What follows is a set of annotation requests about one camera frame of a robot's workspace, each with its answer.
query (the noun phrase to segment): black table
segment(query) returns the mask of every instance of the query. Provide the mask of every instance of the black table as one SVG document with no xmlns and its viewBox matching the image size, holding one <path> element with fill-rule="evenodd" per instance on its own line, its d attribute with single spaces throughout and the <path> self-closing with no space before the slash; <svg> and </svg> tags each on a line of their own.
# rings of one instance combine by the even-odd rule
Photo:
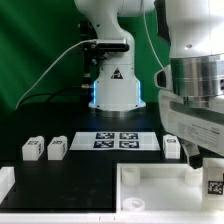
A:
<svg viewBox="0 0 224 224">
<path fill-rule="evenodd" d="M 166 160 L 163 151 L 68 151 L 63 161 L 48 161 L 46 146 L 53 137 L 77 131 L 155 132 L 162 143 L 164 130 L 158 105 L 126 119 L 103 118 L 74 103 L 32 103 L 0 124 L 0 166 L 14 166 L 16 183 L 0 205 L 0 212 L 115 212 L 117 163 L 183 163 Z M 45 151 L 38 161 L 22 160 L 22 146 L 43 136 Z"/>
</svg>

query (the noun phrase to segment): small white box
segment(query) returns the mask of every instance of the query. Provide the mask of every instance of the small white box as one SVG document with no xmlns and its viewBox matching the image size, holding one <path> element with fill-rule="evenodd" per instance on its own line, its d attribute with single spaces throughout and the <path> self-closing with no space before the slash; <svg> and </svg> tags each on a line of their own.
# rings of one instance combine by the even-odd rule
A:
<svg viewBox="0 0 224 224">
<path fill-rule="evenodd" d="M 2 167 L 0 170 L 0 204 L 15 183 L 14 167 Z"/>
<path fill-rule="evenodd" d="M 44 138 L 42 136 L 29 138 L 22 151 L 24 161 L 37 161 L 44 151 Z"/>
<path fill-rule="evenodd" d="M 180 143 L 176 136 L 163 136 L 163 150 L 167 159 L 180 159 Z"/>
<path fill-rule="evenodd" d="M 68 140 L 65 136 L 55 137 L 47 147 L 48 160 L 62 160 L 68 150 Z"/>
</svg>

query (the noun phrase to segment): white plastic part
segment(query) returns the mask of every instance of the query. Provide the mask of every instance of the white plastic part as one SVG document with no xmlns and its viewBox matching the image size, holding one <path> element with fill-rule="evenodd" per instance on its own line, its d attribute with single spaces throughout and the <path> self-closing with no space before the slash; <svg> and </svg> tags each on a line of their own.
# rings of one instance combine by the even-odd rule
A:
<svg viewBox="0 0 224 224">
<path fill-rule="evenodd" d="M 65 136 L 55 137 L 47 147 L 48 160 L 62 160 L 68 150 L 68 140 Z"/>
<path fill-rule="evenodd" d="M 201 187 L 203 178 L 202 168 L 194 170 L 192 167 L 186 168 L 185 183 L 192 187 Z"/>
<path fill-rule="evenodd" d="M 166 0 L 171 58 L 224 53 L 223 0 Z"/>
<path fill-rule="evenodd" d="M 44 151 L 44 138 L 38 136 L 29 138 L 26 144 L 22 147 L 24 161 L 37 161 Z"/>
<path fill-rule="evenodd" d="M 122 183 L 133 187 L 140 183 L 140 168 L 137 166 L 126 166 L 122 168 Z"/>
<path fill-rule="evenodd" d="M 166 78 L 166 87 L 161 87 L 158 83 L 158 75 L 159 73 L 164 72 L 165 78 Z M 172 74 L 171 74 L 171 65 L 167 65 L 164 69 L 158 71 L 155 75 L 154 75 L 154 83 L 156 85 L 156 87 L 160 88 L 160 89 L 166 89 L 169 91 L 173 91 L 173 78 L 172 78 Z"/>
<path fill-rule="evenodd" d="M 139 212 L 145 210 L 145 202 L 140 198 L 127 198 L 122 203 L 124 211 Z"/>
<path fill-rule="evenodd" d="M 0 170 L 0 204 L 15 183 L 14 167 L 2 167 Z"/>
<path fill-rule="evenodd" d="M 163 136 L 163 150 L 167 159 L 180 159 L 180 143 L 177 136 Z"/>
<path fill-rule="evenodd" d="M 224 159 L 204 158 L 203 169 L 202 207 L 224 210 Z"/>
<path fill-rule="evenodd" d="M 154 1 L 149 0 L 123 0 L 123 6 L 118 16 L 135 17 L 143 14 L 143 4 L 145 12 L 151 12 L 155 8 Z"/>
</svg>

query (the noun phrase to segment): white platform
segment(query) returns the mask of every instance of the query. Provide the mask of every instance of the white platform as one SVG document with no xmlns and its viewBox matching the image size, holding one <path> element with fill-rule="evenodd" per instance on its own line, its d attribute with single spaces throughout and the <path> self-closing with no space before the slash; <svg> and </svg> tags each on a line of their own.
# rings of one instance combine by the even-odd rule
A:
<svg viewBox="0 0 224 224">
<path fill-rule="evenodd" d="M 140 184 L 125 186 L 121 181 L 122 167 L 137 166 L 141 170 Z M 117 168 L 117 212 L 127 198 L 140 198 L 145 211 L 201 212 L 202 188 L 185 183 L 186 164 L 119 164 Z"/>
<path fill-rule="evenodd" d="M 154 132 L 77 132 L 70 150 L 160 150 Z"/>
</svg>

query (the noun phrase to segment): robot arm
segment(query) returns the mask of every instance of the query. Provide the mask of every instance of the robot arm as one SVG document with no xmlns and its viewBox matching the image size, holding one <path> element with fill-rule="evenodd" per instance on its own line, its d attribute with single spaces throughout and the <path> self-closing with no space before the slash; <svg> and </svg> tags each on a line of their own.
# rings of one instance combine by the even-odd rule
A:
<svg viewBox="0 0 224 224">
<path fill-rule="evenodd" d="M 224 1 L 156 2 L 165 7 L 171 42 L 171 65 L 155 77 L 163 89 L 162 124 L 167 132 L 224 155 Z M 194 149 L 195 156 L 194 145 L 184 148 Z"/>
<path fill-rule="evenodd" d="M 90 109 L 106 117 L 123 117 L 144 108 L 140 82 L 134 74 L 134 38 L 119 26 L 117 17 L 140 16 L 143 6 L 145 12 L 152 11 L 153 1 L 75 0 L 75 4 L 96 30 L 98 40 L 93 47 L 105 51 L 99 78 L 94 83 Z"/>
</svg>

